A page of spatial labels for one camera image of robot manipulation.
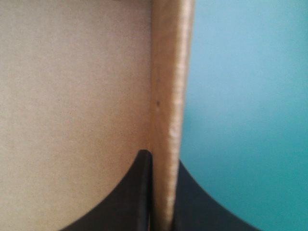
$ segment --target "beige cardboard surface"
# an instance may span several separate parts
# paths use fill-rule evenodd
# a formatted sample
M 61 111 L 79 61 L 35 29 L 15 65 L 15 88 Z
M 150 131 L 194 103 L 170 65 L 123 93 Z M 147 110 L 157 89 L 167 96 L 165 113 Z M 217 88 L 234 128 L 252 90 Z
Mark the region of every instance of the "beige cardboard surface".
M 170 229 L 178 177 L 193 0 L 152 3 L 153 228 Z
M 149 0 L 0 0 L 1 231 L 68 225 L 147 148 L 150 15 Z

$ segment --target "black object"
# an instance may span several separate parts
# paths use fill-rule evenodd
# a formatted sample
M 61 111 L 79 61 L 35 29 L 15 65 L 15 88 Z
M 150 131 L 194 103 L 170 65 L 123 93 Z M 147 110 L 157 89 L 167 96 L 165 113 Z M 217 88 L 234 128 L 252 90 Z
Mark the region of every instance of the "black object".
M 62 231 L 147 231 L 151 179 L 152 155 L 141 150 L 115 189 Z
M 218 204 L 180 163 L 172 231 L 257 231 Z

